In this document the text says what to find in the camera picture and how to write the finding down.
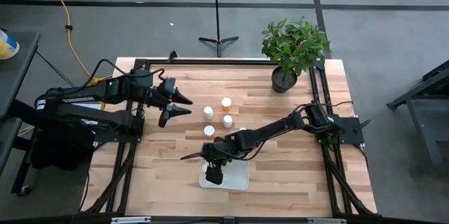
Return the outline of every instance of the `bottle cap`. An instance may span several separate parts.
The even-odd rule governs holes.
[[[223,121],[224,121],[226,124],[232,123],[232,117],[231,117],[231,115],[226,115],[226,116],[224,116]]]
[[[223,98],[222,99],[222,106],[225,106],[225,107],[231,106],[231,99],[230,98]]]
[[[207,115],[212,114],[212,108],[211,107],[205,107],[204,108],[204,113],[207,114]]]
[[[204,128],[204,134],[206,134],[207,136],[213,136],[215,132],[215,129],[213,128],[213,126],[206,126]]]

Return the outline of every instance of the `potted plant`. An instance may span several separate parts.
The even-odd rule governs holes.
[[[277,93],[292,88],[302,71],[308,70],[317,60],[324,60],[323,51],[330,53],[326,33],[307,21],[287,18],[268,24],[262,31],[262,53],[278,67],[272,73],[272,87]]]

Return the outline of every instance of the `concrete floor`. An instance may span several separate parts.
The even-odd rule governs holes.
[[[122,0],[213,2],[213,0]],[[221,0],[243,3],[313,3],[313,0]],[[449,5],[449,0],[321,0],[322,4]],[[93,8],[70,7],[73,43],[91,71],[98,60],[119,56],[215,57],[215,49],[198,42],[215,38],[213,8]],[[379,213],[384,216],[449,221],[449,179],[412,176],[410,171],[428,161],[405,107],[391,112],[389,100],[407,91],[431,68],[446,61],[449,12],[324,11],[333,50],[343,59],[356,113],[373,122],[364,129],[370,178]],[[304,16],[316,23],[314,10],[220,9],[222,37],[240,39],[223,50],[224,57],[263,57],[260,31],[270,20]],[[86,75],[67,45],[65,14],[58,6],[1,6],[0,27],[42,34],[39,51],[73,82]],[[64,86],[36,57],[19,93],[31,103],[47,88]],[[99,75],[111,74],[108,67]],[[0,219],[51,216],[77,210],[87,165],[70,173],[57,169],[33,172],[31,195],[9,195],[9,174],[16,172],[20,153],[14,152],[0,177]]]

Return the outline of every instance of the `green plant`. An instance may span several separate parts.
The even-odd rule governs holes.
[[[330,53],[330,41],[326,33],[318,30],[307,21],[287,18],[274,24],[268,24],[268,30],[262,31],[262,53],[282,70],[300,75],[302,70],[308,70],[317,60],[324,60],[323,51]]]

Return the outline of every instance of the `wooden tabletop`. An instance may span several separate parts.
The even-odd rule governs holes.
[[[127,71],[133,67],[134,60],[118,58],[116,65]],[[271,88],[274,66],[152,65],[151,70],[160,67],[166,70],[164,76],[176,78],[180,92],[194,102],[193,105],[179,105],[190,109],[192,114],[170,119],[161,129],[157,126],[160,111],[154,107],[145,109],[144,136],[136,152],[128,215],[331,215],[321,148],[307,132],[292,131],[267,141],[259,155],[250,161],[250,184],[246,191],[203,189],[199,185],[201,160],[179,160],[186,154],[198,152],[204,142],[211,141],[203,134],[207,125],[215,127],[216,136],[242,127],[257,129],[285,117],[295,106],[309,103],[312,95],[308,73],[301,74],[287,93],[277,94]],[[351,100],[342,61],[327,60],[326,74],[332,103]],[[322,94],[319,76],[317,79]],[[221,109],[223,97],[232,99],[228,112]],[[205,106],[213,108],[212,121],[203,118]],[[121,109],[124,104],[106,106],[106,110]],[[342,117],[354,113],[351,104],[336,107],[334,112]],[[230,129],[222,124],[226,114],[234,120]],[[117,144],[107,143],[95,152],[85,209],[109,183],[116,149]],[[348,183],[363,203],[375,211],[363,155],[354,146],[343,145],[342,156]],[[340,187],[336,189],[343,209]]]

